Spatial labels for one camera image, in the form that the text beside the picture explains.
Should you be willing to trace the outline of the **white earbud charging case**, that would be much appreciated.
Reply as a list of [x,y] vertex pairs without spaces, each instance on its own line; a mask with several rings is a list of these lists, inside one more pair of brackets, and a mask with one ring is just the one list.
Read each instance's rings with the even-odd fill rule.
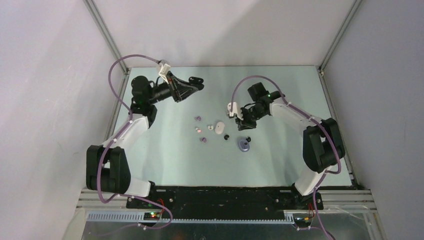
[[221,135],[224,132],[224,129],[225,129],[225,123],[222,121],[219,121],[215,125],[214,132],[217,135]]

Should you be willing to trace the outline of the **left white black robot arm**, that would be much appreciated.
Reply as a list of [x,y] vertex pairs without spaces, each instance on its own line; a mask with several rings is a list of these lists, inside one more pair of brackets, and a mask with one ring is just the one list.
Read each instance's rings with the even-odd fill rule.
[[138,196],[145,208],[153,208],[158,194],[150,190],[152,183],[131,174],[126,151],[154,123],[156,103],[172,98],[176,103],[187,99],[204,88],[204,80],[191,76],[188,81],[171,72],[158,84],[145,76],[131,81],[131,104],[126,121],[118,131],[100,145],[91,145],[86,151],[86,187],[89,190]]

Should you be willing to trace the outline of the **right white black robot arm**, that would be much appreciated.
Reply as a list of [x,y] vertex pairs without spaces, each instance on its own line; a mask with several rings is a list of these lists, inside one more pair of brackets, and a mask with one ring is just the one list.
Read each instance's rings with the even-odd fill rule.
[[235,119],[239,131],[252,130],[265,116],[281,119],[302,137],[302,158],[305,168],[293,184],[291,204],[304,209],[311,202],[315,191],[327,174],[342,171],[341,158],[345,147],[338,123],[333,118],[322,119],[297,107],[285,98],[280,90],[269,92],[262,83],[248,88],[252,103],[238,106],[232,100],[227,104],[227,114]]

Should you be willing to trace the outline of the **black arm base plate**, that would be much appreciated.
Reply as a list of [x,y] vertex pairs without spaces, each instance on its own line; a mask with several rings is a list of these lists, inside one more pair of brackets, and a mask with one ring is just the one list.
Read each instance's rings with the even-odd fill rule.
[[188,203],[206,204],[263,204],[285,210],[308,210],[316,205],[322,209],[320,194],[301,195],[292,186],[229,187],[229,186],[153,186],[147,200],[165,206]]

